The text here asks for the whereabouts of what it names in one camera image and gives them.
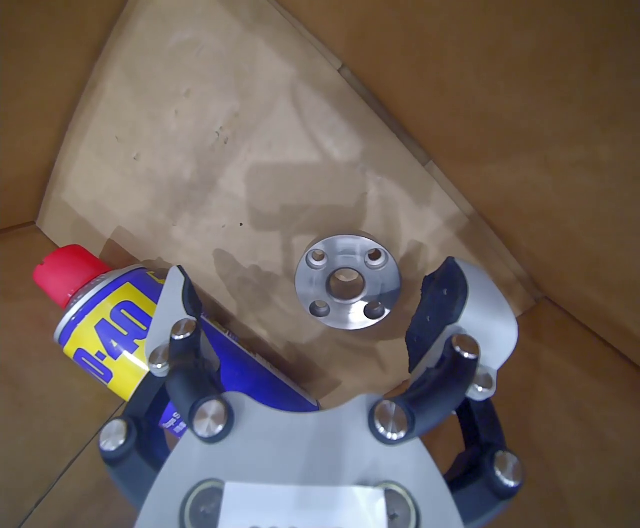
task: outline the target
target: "metal screw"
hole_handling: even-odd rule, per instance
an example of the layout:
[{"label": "metal screw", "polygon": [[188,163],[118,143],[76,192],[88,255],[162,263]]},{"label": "metal screw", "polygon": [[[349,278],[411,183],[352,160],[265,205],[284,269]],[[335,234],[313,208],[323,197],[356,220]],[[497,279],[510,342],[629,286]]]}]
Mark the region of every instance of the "metal screw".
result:
[{"label": "metal screw", "polygon": [[128,427],[126,421],[116,418],[106,424],[100,431],[100,449],[112,452],[118,449],[127,440]]},{"label": "metal screw", "polygon": [[212,528],[218,526],[225,483],[217,479],[201,482],[184,497],[181,526]]},{"label": "metal screw", "polygon": [[453,349],[465,359],[476,359],[480,355],[480,346],[470,335],[457,333],[451,338]]},{"label": "metal screw", "polygon": [[376,487],[385,491],[387,526],[389,528],[417,528],[418,510],[409,492],[395,482],[382,482]]},{"label": "metal screw", "polygon": [[524,469],[520,459],[511,451],[497,451],[493,455],[493,470],[500,482],[508,488],[517,488],[522,484]]},{"label": "metal screw", "polygon": [[195,319],[185,317],[174,324],[171,329],[171,339],[180,341],[181,339],[187,339],[193,332],[196,331],[197,324]]},{"label": "metal screw", "polygon": [[222,400],[207,400],[195,413],[193,431],[200,438],[212,438],[225,429],[227,419],[227,406]]},{"label": "metal screw", "polygon": [[409,431],[406,414],[402,408],[388,399],[379,401],[373,411],[373,424],[387,440],[400,440]]},{"label": "metal screw", "polygon": [[149,354],[149,370],[152,374],[160,376],[164,374],[169,367],[169,343],[165,343],[156,347]]}]

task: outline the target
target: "white label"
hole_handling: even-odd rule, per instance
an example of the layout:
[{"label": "white label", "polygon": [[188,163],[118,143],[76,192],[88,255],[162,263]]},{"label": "white label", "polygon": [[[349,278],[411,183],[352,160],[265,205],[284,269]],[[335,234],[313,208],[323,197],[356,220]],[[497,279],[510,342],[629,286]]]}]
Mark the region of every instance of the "white label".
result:
[{"label": "white label", "polygon": [[366,486],[225,483],[218,528],[387,528],[387,503]]}]

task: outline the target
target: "cardboard wall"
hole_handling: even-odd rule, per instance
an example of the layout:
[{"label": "cardboard wall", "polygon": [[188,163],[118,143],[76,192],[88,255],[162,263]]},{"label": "cardboard wall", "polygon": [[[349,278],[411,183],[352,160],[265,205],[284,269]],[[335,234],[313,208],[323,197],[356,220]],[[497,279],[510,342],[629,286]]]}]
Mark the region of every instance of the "cardboard wall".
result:
[{"label": "cardboard wall", "polygon": [[281,0],[543,292],[640,362],[640,9]]},{"label": "cardboard wall", "polygon": [[67,126],[125,0],[2,0],[0,228],[35,221]]}]

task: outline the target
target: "aluminum part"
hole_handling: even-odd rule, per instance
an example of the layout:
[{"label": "aluminum part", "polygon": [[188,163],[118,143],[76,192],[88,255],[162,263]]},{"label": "aluminum part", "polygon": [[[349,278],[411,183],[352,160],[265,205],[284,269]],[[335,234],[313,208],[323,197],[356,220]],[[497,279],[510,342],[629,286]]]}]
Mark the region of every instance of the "aluminum part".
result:
[{"label": "aluminum part", "polygon": [[517,488],[524,479],[522,462],[511,451],[497,451],[493,455],[493,470],[499,481],[508,488]]},{"label": "aluminum part", "polygon": [[118,449],[127,440],[128,427],[126,421],[116,418],[106,424],[100,431],[100,449],[111,452]]},{"label": "aluminum part", "polygon": [[164,378],[169,371],[169,343],[163,343],[149,354],[149,371],[159,378]]},{"label": "aluminum part", "polygon": [[376,487],[385,491],[388,528],[418,527],[418,509],[405,488],[395,482],[382,482]]},{"label": "aluminum part", "polygon": [[174,324],[171,329],[171,339],[180,341],[181,339],[187,339],[193,332],[196,331],[197,324],[195,319],[185,317]]},{"label": "aluminum part", "polygon": [[465,359],[476,359],[480,355],[480,346],[470,335],[457,333],[451,337],[451,344],[455,351]]},{"label": "aluminum part", "polygon": [[193,431],[200,438],[219,435],[227,425],[227,406],[222,400],[210,399],[201,404],[193,417]]},{"label": "aluminum part", "polygon": [[359,330],[387,317],[401,288],[391,253],[360,235],[337,235],[309,247],[295,286],[305,312],[332,328]]},{"label": "aluminum part", "polygon": [[495,381],[493,376],[480,365],[474,376],[472,386],[477,392],[491,392],[495,386]]},{"label": "aluminum part", "polygon": [[388,399],[376,404],[373,411],[373,424],[382,436],[394,442],[404,438],[409,431],[404,410]]}]

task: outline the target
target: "blue and yellow label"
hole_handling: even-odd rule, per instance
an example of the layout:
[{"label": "blue and yellow label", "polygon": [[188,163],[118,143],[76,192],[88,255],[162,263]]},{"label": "blue and yellow label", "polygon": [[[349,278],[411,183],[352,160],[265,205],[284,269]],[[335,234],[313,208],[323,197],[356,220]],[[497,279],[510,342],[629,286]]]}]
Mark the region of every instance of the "blue and yellow label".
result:
[{"label": "blue and yellow label", "polygon": [[148,372],[145,340],[163,283],[131,270],[90,293],[60,333],[65,354],[126,401]]}]

